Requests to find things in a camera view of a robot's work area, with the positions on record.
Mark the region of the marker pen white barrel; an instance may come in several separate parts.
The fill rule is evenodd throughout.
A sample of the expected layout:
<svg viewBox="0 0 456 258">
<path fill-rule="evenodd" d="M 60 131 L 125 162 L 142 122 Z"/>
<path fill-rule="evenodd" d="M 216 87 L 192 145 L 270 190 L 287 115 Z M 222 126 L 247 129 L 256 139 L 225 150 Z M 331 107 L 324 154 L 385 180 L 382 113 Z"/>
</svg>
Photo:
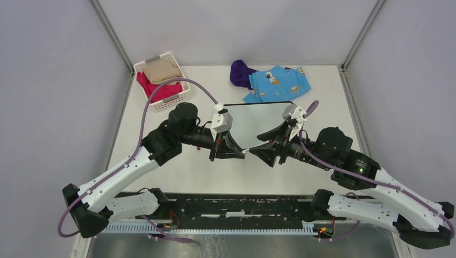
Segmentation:
<svg viewBox="0 0 456 258">
<path fill-rule="evenodd" d="M 267 144 L 269 144 L 269 143 L 270 143 L 269 141 L 261 142 L 260 144 L 256 144 L 256 145 L 254 145 L 254 146 L 252 146 L 252 147 L 248 147 L 248 148 L 243 149 L 243 150 L 242 150 L 242 153 L 243 153 L 243 154 L 246 154 L 247 152 L 250 152 L 250 150 L 258 149 L 258 148 L 260 148 L 261 146 L 265 146 L 265 145 L 267 145 Z"/>
</svg>

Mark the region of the whiteboard with black frame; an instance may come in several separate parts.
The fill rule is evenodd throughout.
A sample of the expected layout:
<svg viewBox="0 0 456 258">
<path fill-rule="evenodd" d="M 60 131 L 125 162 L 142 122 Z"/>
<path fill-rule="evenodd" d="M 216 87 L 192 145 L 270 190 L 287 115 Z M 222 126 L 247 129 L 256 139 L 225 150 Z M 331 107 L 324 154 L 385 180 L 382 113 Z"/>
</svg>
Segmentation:
<svg viewBox="0 0 456 258">
<path fill-rule="evenodd" d="M 225 109 L 233 118 L 230 133 L 241 148 L 259 145 L 262 141 L 257 136 L 280 126 L 290 105 L 292 102 L 227 104 Z"/>
</svg>

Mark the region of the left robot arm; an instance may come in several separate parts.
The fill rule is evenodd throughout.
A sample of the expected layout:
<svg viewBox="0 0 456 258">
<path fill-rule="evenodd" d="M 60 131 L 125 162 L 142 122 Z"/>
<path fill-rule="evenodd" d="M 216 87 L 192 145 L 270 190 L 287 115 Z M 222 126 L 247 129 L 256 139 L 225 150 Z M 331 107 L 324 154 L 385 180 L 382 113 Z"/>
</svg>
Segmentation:
<svg viewBox="0 0 456 258">
<path fill-rule="evenodd" d="M 222 105 L 210 128 L 200 126 L 198 109 L 192 103 L 181 103 L 171 110 L 168 119 L 140 139 L 134 151 L 112 169 L 97 178 L 77 186 L 68 184 L 62 189 L 67 205 L 58 224 L 59 235 L 65 237 L 62 224 L 70 215 L 77 227 L 76 234 L 91 238 L 108 224 L 129 217 L 152 215 L 164 218 L 169 212 L 167 198 L 160 189 L 150 189 L 120 197 L 127 186 L 143 175 L 158 169 L 182 153 L 183 145 L 210 150 L 209 159 L 244 159 L 243 149 L 233 139 L 232 117 Z"/>
</svg>

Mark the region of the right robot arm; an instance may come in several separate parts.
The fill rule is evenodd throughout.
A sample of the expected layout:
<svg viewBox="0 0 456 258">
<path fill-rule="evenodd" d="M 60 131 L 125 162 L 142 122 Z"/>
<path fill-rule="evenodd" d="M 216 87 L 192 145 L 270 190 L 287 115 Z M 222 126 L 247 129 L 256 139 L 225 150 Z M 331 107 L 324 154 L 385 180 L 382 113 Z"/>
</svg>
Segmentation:
<svg viewBox="0 0 456 258">
<path fill-rule="evenodd" d="M 390 230 L 407 244 L 426 250 L 448 246 L 455 237 L 453 204 L 414 193 L 378 162 L 353 150 L 353 140 L 339 128 L 324 128 L 312 141 L 304 130 L 292 136 L 289 124 L 283 123 L 258 138 L 261 145 L 250 153 L 270 167 L 291 157 L 332 171 L 331 179 L 349 193 L 356 191 L 376 200 L 366 203 L 319 189 L 310 204 L 312 219 L 355 219 Z"/>
</svg>

